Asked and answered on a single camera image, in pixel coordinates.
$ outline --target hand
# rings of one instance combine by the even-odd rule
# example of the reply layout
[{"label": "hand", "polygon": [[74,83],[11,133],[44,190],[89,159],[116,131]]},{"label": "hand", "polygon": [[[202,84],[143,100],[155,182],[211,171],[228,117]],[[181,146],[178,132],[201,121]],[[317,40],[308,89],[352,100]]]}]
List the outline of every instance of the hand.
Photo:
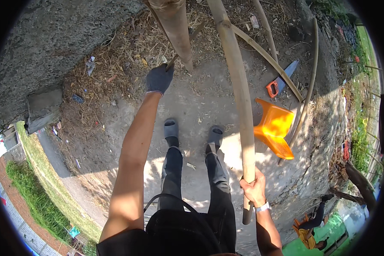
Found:
[{"label": "hand", "polygon": [[167,64],[164,63],[149,71],[147,75],[146,93],[160,93],[161,97],[164,95],[174,77],[174,65],[172,65],[167,72],[165,72],[166,67]]},{"label": "hand", "polygon": [[249,199],[249,201],[253,202],[255,207],[260,207],[266,203],[266,178],[257,167],[255,167],[254,181],[248,183],[244,179],[241,179],[239,184],[243,188],[244,195],[247,199]]}]

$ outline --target blue saw blade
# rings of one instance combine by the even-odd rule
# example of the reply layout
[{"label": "blue saw blade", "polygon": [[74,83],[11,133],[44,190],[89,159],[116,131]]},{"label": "blue saw blade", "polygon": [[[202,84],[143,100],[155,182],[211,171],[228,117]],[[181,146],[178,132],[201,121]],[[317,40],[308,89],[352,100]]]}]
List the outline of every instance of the blue saw blade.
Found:
[{"label": "blue saw blade", "polygon": [[[297,67],[297,64],[299,63],[299,60],[295,60],[293,61],[286,69],[285,69],[285,73],[287,74],[288,77],[291,77],[294,70],[296,69]],[[285,87],[286,85],[286,82],[281,79],[280,77],[278,77],[276,79],[276,82],[277,82],[277,89],[279,90],[278,92],[278,95],[282,92],[283,88]]]}]

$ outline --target black pants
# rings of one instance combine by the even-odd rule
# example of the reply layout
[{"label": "black pants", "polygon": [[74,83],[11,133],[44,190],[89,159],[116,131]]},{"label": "black pants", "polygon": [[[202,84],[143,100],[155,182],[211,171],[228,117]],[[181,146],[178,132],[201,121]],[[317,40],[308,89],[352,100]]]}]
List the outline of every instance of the black pants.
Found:
[{"label": "black pants", "polygon": [[[223,248],[224,252],[235,252],[236,244],[236,222],[235,211],[230,195],[229,176],[220,164],[219,158],[215,154],[208,154],[205,158],[208,169],[210,184],[210,205],[208,215],[223,218],[220,240],[228,248]],[[182,172],[182,155],[175,148],[169,148],[162,168],[161,193],[174,195],[182,199],[180,194],[180,182]],[[178,200],[160,197],[158,210],[172,209],[184,211],[183,205]]]},{"label": "black pants", "polygon": [[321,202],[319,208],[317,209],[316,217],[312,220],[309,220],[299,226],[302,229],[311,229],[320,226],[321,221],[323,220],[324,214],[324,203]]}]

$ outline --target foot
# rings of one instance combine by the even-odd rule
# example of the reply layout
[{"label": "foot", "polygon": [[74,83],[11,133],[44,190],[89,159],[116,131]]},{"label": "foot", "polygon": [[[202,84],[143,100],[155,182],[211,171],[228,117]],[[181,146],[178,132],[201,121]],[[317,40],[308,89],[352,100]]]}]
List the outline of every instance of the foot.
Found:
[{"label": "foot", "polygon": [[205,155],[209,154],[210,152],[215,154],[217,153],[218,149],[222,145],[223,132],[223,128],[218,125],[214,125],[210,128]]},{"label": "foot", "polygon": [[174,118],[168,118],[164,122],[164,136],[165,140],[168,142],[168,146],[179,147],[178,140],[179,127],[178,122]]},{"label": "foot", "polygon": [[328,194],[321,197],[321,202],[326,203],[328,200],[332,199],[334,197],[334,194]]}]

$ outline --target orange saw handle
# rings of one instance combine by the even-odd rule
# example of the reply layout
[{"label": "orange saw handle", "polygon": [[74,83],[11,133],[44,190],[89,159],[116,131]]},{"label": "orange saw handle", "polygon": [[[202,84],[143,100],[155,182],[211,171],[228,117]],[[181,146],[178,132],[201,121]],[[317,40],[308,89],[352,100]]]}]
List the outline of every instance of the orange saw handle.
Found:
[{"label": "orange saw handle", "polygon": [[269,93],[269,96],[273,99],[276,97],[276,95],[279,93],[279,88],[277,87],[277,82],[276,80],[271,81],[267,86],[266,86],[267,92]]}]

